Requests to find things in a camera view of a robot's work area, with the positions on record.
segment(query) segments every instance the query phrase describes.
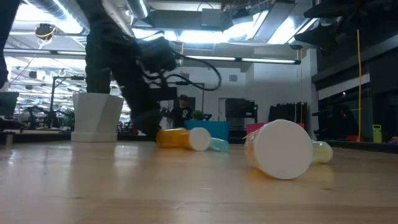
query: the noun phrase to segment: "door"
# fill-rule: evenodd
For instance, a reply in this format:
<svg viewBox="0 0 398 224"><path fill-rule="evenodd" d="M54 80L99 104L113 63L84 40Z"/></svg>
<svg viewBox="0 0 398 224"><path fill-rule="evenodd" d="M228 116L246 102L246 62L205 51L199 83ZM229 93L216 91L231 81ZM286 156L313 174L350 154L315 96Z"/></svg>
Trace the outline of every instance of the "door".
<svg viewBox="0 0 398 224"><path fill-rule="evenodd" d="M225 118L225 100L226 98L218 99L218 121L226 121Z"/></svg>

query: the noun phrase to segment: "wooden table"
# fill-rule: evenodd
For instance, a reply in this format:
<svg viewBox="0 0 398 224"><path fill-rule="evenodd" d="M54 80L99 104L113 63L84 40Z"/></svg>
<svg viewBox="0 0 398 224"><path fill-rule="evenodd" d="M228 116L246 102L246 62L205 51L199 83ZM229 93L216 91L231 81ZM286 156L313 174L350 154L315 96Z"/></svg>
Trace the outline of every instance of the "wooden table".
<svg viewBox="0 0 398 224"><path fill-rule="evenodd" d="M397 177L398 155L349 149L275 180L241 146L20 144L0 149L0 223L398 223Z"/></svg>

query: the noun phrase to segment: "fluorescent light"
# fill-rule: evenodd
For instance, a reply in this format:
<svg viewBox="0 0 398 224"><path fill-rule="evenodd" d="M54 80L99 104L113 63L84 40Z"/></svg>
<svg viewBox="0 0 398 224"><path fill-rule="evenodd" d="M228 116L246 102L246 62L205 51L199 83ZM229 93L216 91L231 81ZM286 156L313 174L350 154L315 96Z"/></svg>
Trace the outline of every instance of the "fluorescent light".
<svg viewBox="0 0 398 224"><path fill-rule="evenodd" d="M316 22L318 20L318 18L313 18L313 19L311 19L310 20L310 22L308 22L308 23L306 23L305 24L305 22L298 28L298 32L295 34L295 35L297 35L297 34L301 34L301 33L303 33L303 32L305 32L308 28L310 28L311 26L312 26L312 24L314 24L314 22ZM288 43L292 43L292 42L294 42L296 39L294 38L294 35L293 35L293 37L288 41Z"/></svg>
<svg viewBox="0 0 398 224"><path fill-rule="evenodd" d="M288 43L293 43L293 41L295 41L296 39L294 38L294 37L292 37L289 41L288 41Z"/></svg>
<svg viewBox="0 0 398 224"><path fill-rule="evenodd" d="M51 93L19 93L24 96L51 96ZM71 93L54 93L54 96L72 96Z"/></svg>
<svg viewBox="0 0 398 224"><path fill-rule="evenodd" d="M49 51L49 50L31 50L31 49L4 49L4 53L51 54L51 51Z"/></svg>
<svg viewBox="0 0 398 224"><path fill-rule="evenodd" d="M10 35L34 35L35 32L19 32L19 31L11 31Z"/></svg>
<svg viewBox="0 0 398 224"><path fill-rule="evenodd" d="M294 35L294 30L293 19L291 17L286 18L274 32L274 35L268 40L267 44L284 44L288 42Z"/></svg>
<svg viewBox="0 0 398 224"><path fill-rule="evenodd" d="M254 35L257 33L257 31L260 29L261 24L264 22L264 20L266 19L267 15L268 15L268 10L266 11L262 11L259 15L258 18L254 19L254 17L256 15L253 16L253 19L255 20L255 23L253 25L253 27L251 28L251 30L248 32L247 36L246 36L246 40L252 39L254 37Z"/></svg>
<svg viewBox="0 0 398 224"><path fill-rule="evenodd" d="M314 22L316 22L318 20L318 18L313 18L311 19L311 21L309 23L307 23L307 25L305 25L305 27L303 27L303 29L301 29L300 31L297 32L297 34L301 34L302 32L305 32L308 28L310 28L310 26L312 26L312 24L314 24Z"/></svg>
<svg viewBox="0 0 398 224"><path fill-rule="evenodd" d="M226 61L235 61L234 57L214 57L214 56L192 56L187 55L187 57L202 59L202 60L226 60Z"/></svg>
<svg viewBox="0 0 398 224"><path fill-rule="evenodd" d="M269 58L242 58L242 62L258 62L258 63L296 63L295 60L269 59Z"/></svg>
<svg viewBox="0 0 398 224"><path fill-rule="evenodd" d="M86 52L76 52L76 51L58 51L58 54L64 54L64 55L86 55Z"/></svg>
<svg viewBox="0 0 398 224"><path fill-rule="evenodd" d="M186 30L180 35L179 41L193 44L216 44L223 41L221 31Z"/></svg>

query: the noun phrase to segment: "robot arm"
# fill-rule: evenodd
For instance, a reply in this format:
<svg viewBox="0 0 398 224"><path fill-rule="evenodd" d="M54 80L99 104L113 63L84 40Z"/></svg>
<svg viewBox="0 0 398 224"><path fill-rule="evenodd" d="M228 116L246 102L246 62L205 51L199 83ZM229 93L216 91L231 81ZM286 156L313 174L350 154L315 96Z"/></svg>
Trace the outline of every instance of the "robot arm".
<svg viewBox="0 0 398 224"><path fill-rule="evenodd" d="M217 90L221 86L221 75L211 64L174 52L163 37L140 42L125 34L105 11L101 0L76 1L90 24L86 45L87 91L92 91L91 86L100 85L103 93L109 93L111 73L131 109L131 116L135 118L134 127L147 136L155 137L159 129L162 116L158 101L177 98L177 89L167 86L168 78L179 77L206 91ZM181 75L164 77L166 71L176 68L175 59L179 59L176 56L197 60L211 67L218 75L218 85L206 89ZM158 75L149 76L144 70ZM146 80L160 88L151 89Z"/></svg>

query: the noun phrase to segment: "person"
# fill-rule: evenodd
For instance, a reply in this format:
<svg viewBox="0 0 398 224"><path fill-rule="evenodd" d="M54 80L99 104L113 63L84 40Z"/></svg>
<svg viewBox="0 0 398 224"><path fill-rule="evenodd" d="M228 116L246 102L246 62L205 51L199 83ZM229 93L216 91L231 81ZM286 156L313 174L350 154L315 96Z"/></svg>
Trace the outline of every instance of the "person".
<svg viewBox="0 0 398 224"><path fill-rule="evenodd" d="M8 0L6 2L2 1L2 7L0 7L0 91L7 91L8 87L7 76L11 71L7 70L6 59L4 58L4 48L12 28L12 23L17 14L19 4L20 1Z"/></svg>
<svg viewBox="0 0 398 224"><path fill-rule="evenodd" d="M180 105L171 112L174 128L183 128L185 121L192 119L192 109L188 105L188 97L180 96Z"/></svg>

